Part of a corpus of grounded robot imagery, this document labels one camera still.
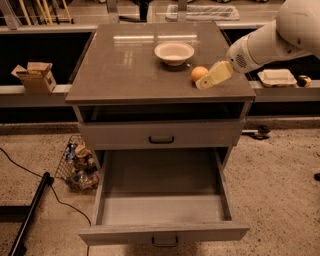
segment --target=gray cabinet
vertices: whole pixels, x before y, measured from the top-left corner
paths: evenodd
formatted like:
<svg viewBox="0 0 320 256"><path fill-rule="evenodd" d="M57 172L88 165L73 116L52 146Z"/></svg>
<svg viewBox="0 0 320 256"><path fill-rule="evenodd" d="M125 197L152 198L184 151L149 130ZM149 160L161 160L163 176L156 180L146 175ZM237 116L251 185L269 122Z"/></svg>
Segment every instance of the gray cabinet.
<svg viewBox="0 0 320 256"><path fill-rule="evenodd" d="M171 37L196 50L178 69L152 51ZM99 26L66 99L101 172L92 225L79 234L87 244L175 246L248 231L233 219L223 170L254 92L240 74L206 91L190 81L226 48L214 23Z"/></svg>

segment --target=black cable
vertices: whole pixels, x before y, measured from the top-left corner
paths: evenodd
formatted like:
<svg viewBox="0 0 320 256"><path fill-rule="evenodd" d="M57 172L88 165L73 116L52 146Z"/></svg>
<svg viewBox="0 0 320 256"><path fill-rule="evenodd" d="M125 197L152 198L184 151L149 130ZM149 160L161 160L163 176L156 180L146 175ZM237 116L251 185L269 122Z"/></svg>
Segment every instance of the black cable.
<svg viewBox="0 0 320 256"><path fill-rule="evenodd" d="M55 195L55 197L56 197L56 199L57 199L58 203L60 203L60 204L62 204L62 205L69 206L69 207L71 207L72 209L76 210L77 212L81 213L81 214L82 214L82 215L83 215L83 216L88 220L89 225L91 225L91 221L90 221L90 219L88 218L88 216L87 216L87 215L85 215L82 211L80 211L80 210L79 210L79 209L77 209L76 207L72 206L71 204L67 204L67 203L63 203L63 202L61 202L61 201L59 200L59 198L58 198L58 196L57 196L57 193L56 193L56 191L54 190L54 188L53 188L51 185L49 185L49 186L50 186L50 188L52 189L53 194Z"/></svg>
<svg viewBox="0 0 320 256"><path fill-rule="evenodd" d="M32 175L35 175L35 176L37 176L37 177L39 177L39 178L42 178L41 175L39 175L39 174L37 174L37 173L35 173L35 172L32 172L32 171L28 170L27 168L21 166L20 164L16 163L15 161L13 161L13 160L11 159L11 157L7 154L7 152L6 152L4 149L0 148L0 150L5 154L5 156L6 156L6 157L10 160L10 162L12 162L13 164L15 164L16 166L20 167L21 169L23 169L23 170L31 173ZM58 201L59 204L69 206L69 207L71 207L72 209L74 209L75 211L77 211L77 212L79 212L80 214L82 214L82 215L88 220L89 225L91 226L91 221L90 221L90 219L88 218L88 216L87 216L86 214L84 214L82 211L80 211L80 210L77 209L76 207L72 206L71 204L67 204L67 203L61 202L60 199L58 198L58 195L57 195L56 191L55 191L54 188L52 187L52 185L48 184L48 186L50 186L50 188L52 189L53 194L55 195L56 200ZM87 246L87 256L89 256L89 249L90 249L90 246Z"/></svg>
<svg viewBox="0 0 320 256"><path fill-rule="evenodd" d="M21 166L20 164L17 164L15 161L13 161L13 160L10 158L10 156L7 154L7 152L4 151L2 148L0 148L0 150L3 152L3 154L6 155L6 157L7 157L13 164L15 164L16 166L20 167L21 169L23 169L23 170L25 170L25 171L27 171L27 172L35 175L35 176L38 176L38 177L42 178L41 175L39 175L39 174L37 174L37 173L35 173L35 172L32 172L32 171L28 170L27 168Z"/></svg>

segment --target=cardboard box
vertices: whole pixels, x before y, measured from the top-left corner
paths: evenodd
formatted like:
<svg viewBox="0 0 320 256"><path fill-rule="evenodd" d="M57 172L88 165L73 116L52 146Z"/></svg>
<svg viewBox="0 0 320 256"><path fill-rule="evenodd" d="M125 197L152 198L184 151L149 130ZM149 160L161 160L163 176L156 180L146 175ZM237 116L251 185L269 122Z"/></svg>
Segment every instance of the cardboard box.
<svg viewBox="0 0 320 256"><path fill-rule="evenodd" d="M21 80L26 93L48 94L57 85L51 67L52 63L29 62L27 69L17 65L11 74Z"/></svg>

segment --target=countertop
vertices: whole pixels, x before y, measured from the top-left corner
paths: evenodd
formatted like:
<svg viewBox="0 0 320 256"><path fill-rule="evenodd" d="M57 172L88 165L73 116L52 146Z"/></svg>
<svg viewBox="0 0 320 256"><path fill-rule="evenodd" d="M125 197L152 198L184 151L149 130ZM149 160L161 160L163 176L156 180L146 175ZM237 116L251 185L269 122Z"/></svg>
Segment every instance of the countertop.
<svg viewBox="0 0 320 256"><path fill-rule="evenodd" d="M167 66L154 54L157 44L183 41L195 54ZM224 60L228 44L215 23L101 24L66 98L68 104L148 104L253 100L243 74L207 90L191 81L196 66Z"/></svg>

